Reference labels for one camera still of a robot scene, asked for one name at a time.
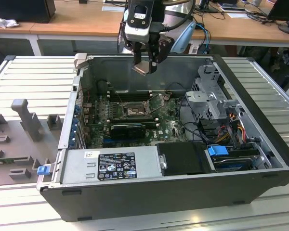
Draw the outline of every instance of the computer monitor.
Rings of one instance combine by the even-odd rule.
[[[279,25],[278,28],[289,34],[289,0],[277,0],[268,15],[268,19],[287,21],[287,24]]]

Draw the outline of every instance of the screw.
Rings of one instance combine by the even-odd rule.
[[[160,163],[159,164],[160,165],[160,168],[162,169],[162,170],[165,170],[165,169],[167,169],[167,167],[166,167],[166,164],[165,163]]]

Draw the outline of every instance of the barcode sticker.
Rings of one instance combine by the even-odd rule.
[[[99,154],[100,154],[100,151],[85,152],[84,158],[98,158]]]

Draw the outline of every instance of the yellow wire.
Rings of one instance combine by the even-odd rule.
[[[226,139],[228,136],[229,136],[229,132],[228,132],[227,134],[225,134],[224,136],[220,137],[220,138],[216,141],[216,143],[221,142],[222,140]]]
[[[243,128],[240,127],[240,126],[238,126],[237,128],[241,130],[241,133],[242,133],[242,141],[244,142],[244,138],[243,138],[243,135],[244,135]]]

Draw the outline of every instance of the green motherboard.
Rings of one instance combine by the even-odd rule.
[[[178,98],[169,93],[150,94],[144,101],[127,101],[117,95],[99,96],[87,104],[84,122],[89,134],[89,148],[154,146],[159,142],[187,141],[184,129],[178,120]],[[145,126],[141,138],[123,139],[111,137],[114,126]]]

